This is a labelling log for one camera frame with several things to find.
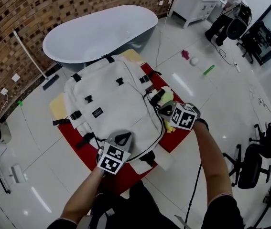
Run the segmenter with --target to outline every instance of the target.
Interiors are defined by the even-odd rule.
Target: forearm
[[[61,217],[78,223],[89,212],[97,194],[97,188],[104,175],[104,171],[96,167],[71,196],[64,207]]]
[[[206,177],[207,200],[221,193],[232,194],[228,168],[217,143],[206,126],[196,121],[194,131],[198,140],[202,168]]]

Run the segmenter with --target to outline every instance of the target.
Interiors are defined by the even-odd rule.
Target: brick wall
[[[17,99],[39,76],[27,55],[13,36],[15,29],[25,46],[43,70],[52,60],[45,56],[42,43],[45,35],[61,23],[96,11],[124,4],[135,4],[164,15],[168,0],[158,6],[160,0],[0,0],[0,91],[8,89],[9,99]],[[14,82],[17,73],[21,79]],[[0,94],[0,109],[6,97]]]

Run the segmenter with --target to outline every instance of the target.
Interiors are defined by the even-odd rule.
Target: white backpack
[[[74,74],[65,84],[64,103],[71,124],[84,137],[79,148],[129,130],[135,142],[127,162],[153,150],[164,127],[146,94],[151,85],[137,63],[120,55],[106,56]]]

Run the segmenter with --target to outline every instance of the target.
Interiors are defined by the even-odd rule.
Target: person wearing backpack
[[[201,228],[243,229],[243,219],[233,198],[222,153],[204,120],[197,119],[193,129],[198,140],[207,189],[208,206]],[[161,214],[142,181],[131,187],[130,198],[124,199],[98,193],[103,176],[104,170],[96,167],[71,196],[61,217],[48,229],[178,228]]]

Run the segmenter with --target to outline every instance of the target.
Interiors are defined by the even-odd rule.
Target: broom
[[[34,59],[32,58],[32,56],[30,55],[30,53],[28,52],[28,50],[26,49],[26,47],[24,46],[24,44],[22,43],[21,39],[19,38],[17,32],[15,30],[13,30],[13,34],[15,35],[16,39],[19,41],[20,45],[22,46],[22,48],[24,49],[24,51],[26,52],[26,54],[28,55],[28,57],[31,59],[31,61],[34,63],[34,65],[36,66],[36,68],[38,68],[38,70],[41,72],[41,74],[44,76],[45,81],[42,83],[42,88],[45,91],[48,87],[50,87],[52,84],[54,84],[54,82],[56,80],[59,79],[59,76],[57,74],[52,74],[51,76],[46,76],[44,74],[44,72],[40,69],[40,67],[37,65],[37,63],[34,61]]]

